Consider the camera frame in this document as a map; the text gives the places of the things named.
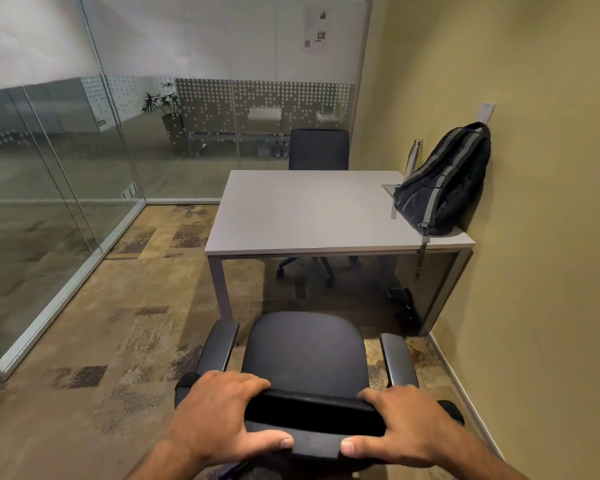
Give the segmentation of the person's right hand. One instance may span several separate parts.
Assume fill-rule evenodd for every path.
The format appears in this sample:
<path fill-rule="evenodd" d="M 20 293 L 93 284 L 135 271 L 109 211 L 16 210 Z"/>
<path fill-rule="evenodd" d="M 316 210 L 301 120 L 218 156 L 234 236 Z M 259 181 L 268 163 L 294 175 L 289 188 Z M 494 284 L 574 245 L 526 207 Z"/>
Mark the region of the person's right hand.
<path fill-rule="evenodd" d="M 388 464 L 432 467 L 443 434 L 459 426 L 437 401 L 413 385 L 366 388 L 358 398 L 373 406 L 385 423 L 383 455 L 372 459 Z"/>

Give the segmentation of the person's left hand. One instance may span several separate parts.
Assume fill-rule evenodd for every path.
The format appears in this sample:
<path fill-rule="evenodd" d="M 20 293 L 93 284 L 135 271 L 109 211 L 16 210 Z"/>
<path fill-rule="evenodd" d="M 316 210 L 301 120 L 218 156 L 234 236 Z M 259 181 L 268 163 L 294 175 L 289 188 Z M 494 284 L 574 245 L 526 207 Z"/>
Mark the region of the person's left hand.
<path fill-rule="evenodd" d="M 242 436 L 248 432 L 248 403 L 270 387 L 268 380 L 253 374 L 208 371 L 179 403 L 167 436 L 195 443 L 206 467 L 266 454 L 243 453 Z"/>

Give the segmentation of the black office chair with armrests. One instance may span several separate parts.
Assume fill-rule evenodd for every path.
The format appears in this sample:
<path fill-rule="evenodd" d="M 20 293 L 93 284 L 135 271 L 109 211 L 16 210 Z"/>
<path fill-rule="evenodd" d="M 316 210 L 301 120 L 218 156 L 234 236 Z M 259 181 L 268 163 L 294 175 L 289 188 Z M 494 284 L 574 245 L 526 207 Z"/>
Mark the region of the black office chair with armrests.
<path fill-rule="evenodd" d="M 367 352 L 360 330 L 346 319 L 311 312 L 263 315 L 249 333 L 241 371 L 271 383 L 248 403 L 246 430 L 284 431 L 294 446 L 229 464 L 218 480 L 243 480 L 258 468 L 281 480 L 319 479 L 386 464 L 340 451 L 347 437 L 386 431 L 376 409 L 357 398 L 370 386 Z"/>

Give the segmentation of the person's left forearm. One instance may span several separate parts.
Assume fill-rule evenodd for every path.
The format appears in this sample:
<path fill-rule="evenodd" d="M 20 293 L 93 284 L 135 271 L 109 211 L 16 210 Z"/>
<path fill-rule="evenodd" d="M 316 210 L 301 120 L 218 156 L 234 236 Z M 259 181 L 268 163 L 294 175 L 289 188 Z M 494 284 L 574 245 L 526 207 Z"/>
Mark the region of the person's left forearm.
<path fill-rule="evenodd" d="M 165 436 L 123 480 L 193 480 L 206 468 L 195 446 L 186 438 Z"/>

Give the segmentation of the person's right forearm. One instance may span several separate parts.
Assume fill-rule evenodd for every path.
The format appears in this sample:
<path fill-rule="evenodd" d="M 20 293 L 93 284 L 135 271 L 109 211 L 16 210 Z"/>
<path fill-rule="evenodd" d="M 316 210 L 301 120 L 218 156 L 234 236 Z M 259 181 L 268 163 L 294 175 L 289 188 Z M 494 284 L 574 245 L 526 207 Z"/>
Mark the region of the person's right forearm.
<path fill-rule="evenodd" d="M 444 444 L 433 455 L 433 464 L 456 480 L 530 480 L 476 439 Z"/>

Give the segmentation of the white office table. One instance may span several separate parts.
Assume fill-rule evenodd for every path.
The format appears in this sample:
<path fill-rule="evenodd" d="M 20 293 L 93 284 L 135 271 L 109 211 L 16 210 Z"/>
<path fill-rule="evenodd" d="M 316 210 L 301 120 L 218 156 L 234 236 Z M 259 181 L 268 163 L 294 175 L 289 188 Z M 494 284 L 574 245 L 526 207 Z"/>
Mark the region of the white office table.
<path fill-rule="evenodd" d="M 395 212 L 398 171 L 233 170 L 205 254 L 222 320 L 224 260 L 416 254 L 421 235 Z"/>

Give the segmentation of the black and grey backpack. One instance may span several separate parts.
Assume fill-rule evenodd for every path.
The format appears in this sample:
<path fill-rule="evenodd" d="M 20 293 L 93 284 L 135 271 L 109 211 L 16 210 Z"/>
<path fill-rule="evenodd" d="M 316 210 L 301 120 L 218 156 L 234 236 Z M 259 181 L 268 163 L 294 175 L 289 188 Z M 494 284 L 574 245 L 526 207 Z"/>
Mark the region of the black and grey backpack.
<path fill-rule="evenodd" d="M 491 132 L 477 121 L 449 131 L 423 165 L 397 185 L 392 212 L 421 236 L 413 281 L 433 238 L 449 235 L 478 199 L 491 155 Z"/>

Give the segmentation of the steel water bottle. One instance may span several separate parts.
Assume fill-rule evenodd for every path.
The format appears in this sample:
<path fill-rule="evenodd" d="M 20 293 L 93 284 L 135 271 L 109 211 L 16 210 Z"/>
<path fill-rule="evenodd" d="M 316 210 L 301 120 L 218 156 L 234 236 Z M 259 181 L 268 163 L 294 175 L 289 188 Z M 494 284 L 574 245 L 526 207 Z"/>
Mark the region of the steel water bottle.
<path fill-rule="evenodd" d="M 413 172 L 416 170 L 416 164 L 422 154 L 423 140 L 416 139 L 413 142 L 413 145 L 408 154 L 408 161 L 404 173 L 405 179 L 410 177 Z"/>

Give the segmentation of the black armless office chair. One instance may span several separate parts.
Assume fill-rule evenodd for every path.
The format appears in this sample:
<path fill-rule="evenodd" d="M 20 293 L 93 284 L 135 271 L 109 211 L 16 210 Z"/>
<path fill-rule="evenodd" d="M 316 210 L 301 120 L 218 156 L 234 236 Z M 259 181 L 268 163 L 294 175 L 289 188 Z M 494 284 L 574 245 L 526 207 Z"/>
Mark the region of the black armless office chair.
<path fill-rule="evenodd" d="M 336 128 L 294 128 L 288 145 L 288 170 L 347 171 L 350 136 Z"/>

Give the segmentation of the grey bench behind glass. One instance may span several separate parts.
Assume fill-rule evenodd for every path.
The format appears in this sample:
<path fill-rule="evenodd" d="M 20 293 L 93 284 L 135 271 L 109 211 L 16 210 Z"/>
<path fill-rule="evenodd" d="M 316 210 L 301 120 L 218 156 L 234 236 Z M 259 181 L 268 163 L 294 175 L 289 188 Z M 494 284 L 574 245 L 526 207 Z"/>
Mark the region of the grey bench behind glass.
<path fill-rule="evenodd" d="M 288 159 L 290 135 L 250 133 L 185 133 L 195 157 Z"/>

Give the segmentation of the green potted plant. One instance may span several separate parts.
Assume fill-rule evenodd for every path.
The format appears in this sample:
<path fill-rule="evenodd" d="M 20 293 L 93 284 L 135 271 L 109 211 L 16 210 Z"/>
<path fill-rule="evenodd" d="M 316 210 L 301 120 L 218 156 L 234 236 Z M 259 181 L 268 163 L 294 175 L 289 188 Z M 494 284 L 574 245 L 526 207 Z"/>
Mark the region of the green potted plant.
<path fill-rule="evenodd" d="M 179 94 L 172 82 L 162 82 L 160 86 L 162 92 L 159 95 L 145 93 L 141 112 L 160 111 L 160 118 L 172 148 L 175 152 L 184 152 L 187 148 L 187 137 Z"/>

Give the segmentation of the paper poster on glass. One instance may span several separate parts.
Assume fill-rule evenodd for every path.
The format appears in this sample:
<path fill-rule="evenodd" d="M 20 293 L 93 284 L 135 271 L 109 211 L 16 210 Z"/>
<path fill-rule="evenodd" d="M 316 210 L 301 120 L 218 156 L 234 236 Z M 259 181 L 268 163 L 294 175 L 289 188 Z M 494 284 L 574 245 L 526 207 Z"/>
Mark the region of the paper poster on glass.
<path fill-rule="evenodd" d="M 307 54 L 325 54 L 331 41 L 333 10 L 330 6 L 304 8 L 304 51 Z"/>

